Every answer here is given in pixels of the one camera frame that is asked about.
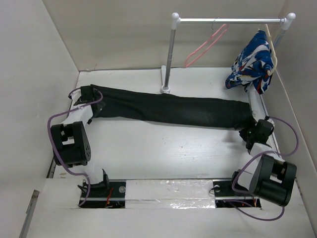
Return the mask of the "black denim trousers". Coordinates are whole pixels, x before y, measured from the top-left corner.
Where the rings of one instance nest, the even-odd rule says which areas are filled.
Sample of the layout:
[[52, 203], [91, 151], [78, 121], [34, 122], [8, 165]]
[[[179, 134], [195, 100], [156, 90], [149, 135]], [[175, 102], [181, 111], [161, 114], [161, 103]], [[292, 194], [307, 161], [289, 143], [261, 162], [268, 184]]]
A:
[[235, 128], [254, 120], [250, 105], [218, 98], [179, 97], [91, 85], [96, 118], [123, 117], [141, 121], [216, 128]]

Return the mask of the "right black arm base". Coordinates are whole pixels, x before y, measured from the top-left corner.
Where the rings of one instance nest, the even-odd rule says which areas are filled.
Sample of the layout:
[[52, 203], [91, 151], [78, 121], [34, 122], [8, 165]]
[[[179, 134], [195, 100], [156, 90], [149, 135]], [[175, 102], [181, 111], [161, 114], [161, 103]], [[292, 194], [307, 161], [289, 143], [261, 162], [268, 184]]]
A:
[[210, 195], [215, 198], [216, 208], [261, 208], [258, 197], [236, 193], [232, 190], [230, 179], [213, 179]]

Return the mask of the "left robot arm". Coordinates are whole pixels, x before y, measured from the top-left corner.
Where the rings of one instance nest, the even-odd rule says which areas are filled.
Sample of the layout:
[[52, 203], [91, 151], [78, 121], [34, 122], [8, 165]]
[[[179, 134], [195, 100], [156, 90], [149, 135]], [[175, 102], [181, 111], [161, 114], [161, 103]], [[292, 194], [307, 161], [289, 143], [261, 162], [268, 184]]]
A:
[[47, 130], [55, 163], [73, 176], [84, 176], [86, 181], [79, 188], [88, 194], [91, 183], [85, 172], [72, 172], [74, 166], [86, 166], [91, 159], [91, 147], [85, 126], [100, 112], [103, 94], [93, 86], [82, 86], [69, 93], [73, 108], [51, 116]]

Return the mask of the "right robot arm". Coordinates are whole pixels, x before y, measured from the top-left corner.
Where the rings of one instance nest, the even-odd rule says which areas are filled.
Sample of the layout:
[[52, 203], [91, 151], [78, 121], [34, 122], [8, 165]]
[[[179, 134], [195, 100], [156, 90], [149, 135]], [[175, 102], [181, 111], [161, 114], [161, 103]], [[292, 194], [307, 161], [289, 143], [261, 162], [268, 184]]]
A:
[[[267, 144], [269, 137], [274, 131], [271, 119], [285, 123], [294, 132], [296, 146], [292, 152], [281, 154], [273, 151], [271, 146]], [[291, 156], [297, 151], [299, 138], [295, 129], [289, 123], [275, 117], [265, 117], [259, 120], [246, 119], [236, 124], [234, 128], [239, 130], [239, 135], [246, 142], [248, 152], [258, 151], [258, 153], [233, 175], [233, 180], [229, 183], [230, 192], [234, 195], [249, 194], [257, 196], [282, 207], [288, 205], [292, 195], [297, 167], [292, 163], [282, 162], [277, 157]], [[249, 189], [247, 189], [246, 182], [239, 177], [256, 159], [259, 159], [259, 162], [251, 178]]]

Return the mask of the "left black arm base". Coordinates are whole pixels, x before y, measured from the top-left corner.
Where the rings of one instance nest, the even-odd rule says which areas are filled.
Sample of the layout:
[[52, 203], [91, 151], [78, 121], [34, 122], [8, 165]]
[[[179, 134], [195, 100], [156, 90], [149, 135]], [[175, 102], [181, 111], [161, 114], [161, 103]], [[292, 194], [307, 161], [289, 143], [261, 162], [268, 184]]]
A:
[[78, 186], [81, 190], [79, 200], [80, 208], [95, 208], [95, 209], [120, 209], [125, 208], [125, 193], [126, 181], [125, 180], [111, 180], [109, 187], [100, 182], [91, 185], [91, 190], [87, 200], [84, 201], [87, 193], [88, 185], [86, 182]]

